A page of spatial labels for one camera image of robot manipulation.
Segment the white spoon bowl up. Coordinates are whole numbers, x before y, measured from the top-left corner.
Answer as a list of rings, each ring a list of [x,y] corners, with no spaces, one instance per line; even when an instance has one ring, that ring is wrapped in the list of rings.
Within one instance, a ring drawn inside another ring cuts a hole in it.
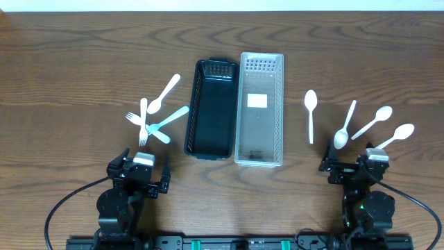
[[[306,109],[309,112],[309,143],[310,144],[314,143],[313,111],[314,111],[315,107],[317,106],[317,101],[318,101],[318,99],[317,99],[315,91],[308,90],[305,95],[304,104],[305,104]]]

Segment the white plastic fork underneath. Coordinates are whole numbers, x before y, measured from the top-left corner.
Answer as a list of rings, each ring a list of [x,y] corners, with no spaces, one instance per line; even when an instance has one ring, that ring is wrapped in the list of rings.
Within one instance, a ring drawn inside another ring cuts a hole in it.
[[[136,125],[141,125],[142,124],[141,117],[139,115],[136,115],[136,114],[132,113],[132,112],[128,112],[126,114],[126,119],[128,119],[130,122],[132,122],[132,123],[134,123]],[[161,131],[156,131],[156,132],[153,133],[153,135],[158,140],[160,140],[161,142],[163,142],[165,144],[168,144],[171,141],[171,138],[168,135],[166,135],[163,132],[161,132]]]

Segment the white plastic fork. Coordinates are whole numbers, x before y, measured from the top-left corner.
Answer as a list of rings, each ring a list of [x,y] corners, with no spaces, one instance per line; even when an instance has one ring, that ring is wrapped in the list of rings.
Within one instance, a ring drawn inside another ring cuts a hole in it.
[[[140,131],[139,131],[139,146],[145,146],[148,138],[148,131],[146,130],[146,109],[148,107],[148,99],[141,98],[140,103]]]

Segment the white spoon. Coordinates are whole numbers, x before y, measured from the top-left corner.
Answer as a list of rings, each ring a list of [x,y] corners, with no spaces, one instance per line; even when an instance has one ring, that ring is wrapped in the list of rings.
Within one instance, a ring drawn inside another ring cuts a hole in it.
[[[157,111],[160,110],[162,106],[162,100],[165,98],[165,96],[176,86],[176,84],[181,79],[181,75],[174,74],[171,78],[171,80],[167,83],[166,87],[163,89],[162,93],[158,98],[150,102],[147,108],[147,113],[152,115],[155,114]]]
[[[352,140],[357,139],[359,136],[364,134],[372,125],[374,125],[377,122],[383,122],[386,121],[393,113],[393,109],[390,106],[383,106],[377,110],[375,113],[375,118],[369,122],[367,125],[365,125],[363,128],[361,128],[359,131],[357,131],[352,137]]]
[[[407,139],[414,132],[414,129],[415,126],[413,124],[403,124],[397,127],[394,131],[393,136],[380,145],[376,146],[376,149],[383,149],[395,140]]]

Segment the white spoon bowl down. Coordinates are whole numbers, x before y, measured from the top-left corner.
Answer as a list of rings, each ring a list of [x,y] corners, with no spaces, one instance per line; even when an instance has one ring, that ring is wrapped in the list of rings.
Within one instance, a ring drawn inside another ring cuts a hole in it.
[[[350,123],[350,120],[352,118],[356,104],[357,104],[357,101],[353,100],[350,107],[349,107],[348,114],[346,116],[343,127],[340,130],[338,130],[334,135],[335,149],[344,148],[344,146],[346,145],[346,143],[348,141],[349,136],[348,136],[348,132],[347,132],[347,127],[348,127],[348,124]]]

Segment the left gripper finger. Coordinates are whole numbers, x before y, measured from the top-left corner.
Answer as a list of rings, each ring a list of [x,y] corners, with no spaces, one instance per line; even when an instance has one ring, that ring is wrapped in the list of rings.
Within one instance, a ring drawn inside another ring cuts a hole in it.
[[[162,168],[162,175],[160,179],[159,192],[166,194],[169,190],[169,184],[171,181],[171,172],[169,169],[169,158],[166,157],[164,161],[164,166]]]
[[[128,156],[129,151],[130,149],[126,148],[119,156],[110,161],[107,170],[120,170],[126,161],[126,157]]]

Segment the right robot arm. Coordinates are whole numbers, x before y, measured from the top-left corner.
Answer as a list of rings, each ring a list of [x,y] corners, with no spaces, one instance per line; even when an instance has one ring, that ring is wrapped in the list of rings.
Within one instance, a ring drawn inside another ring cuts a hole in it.
[[[318,170],[329,172],[328,183],[343,187],[343,223],[363,235],[383,235],[393,227],[395,200],[370,187],[383,179],[389,156],[383,149],[367,147],[354,163],[339,161],[338,150],[329,141]]]

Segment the mint green plastic fork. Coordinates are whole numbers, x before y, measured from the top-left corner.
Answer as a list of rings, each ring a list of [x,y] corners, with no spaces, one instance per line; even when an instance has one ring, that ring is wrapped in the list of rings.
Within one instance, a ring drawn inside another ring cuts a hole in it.
[[[183,106],[180,109],[178,109],[177,111],[175,111],[174,113],[172,113],[171,115],[169,115],[166,119],[164,119],[163,121],[161,121],[160,123],[156,123],[156,124],[151,124],[148,126],[148,134],[152,135],[154,134],[154,132],[159,131],[159,129],[176,120],[179,117],[182,117],[183,115],[187,114],[189,112],[189,107],[188,106]]]

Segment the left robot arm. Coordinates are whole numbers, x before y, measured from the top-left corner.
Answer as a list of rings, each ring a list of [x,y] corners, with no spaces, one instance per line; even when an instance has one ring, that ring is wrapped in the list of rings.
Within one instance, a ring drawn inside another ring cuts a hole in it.
[[[164,162],[161,179],[153,182],[155,156],[138,152],[134,158],[129,158],[128,153],[125,149],[108,164],[107,174],[113,188],[101,194],[96,203],[99,226],[104,235],[133,236],[145,200],[156,199],[158,194],[166,194],[169,189],[168,160]]]

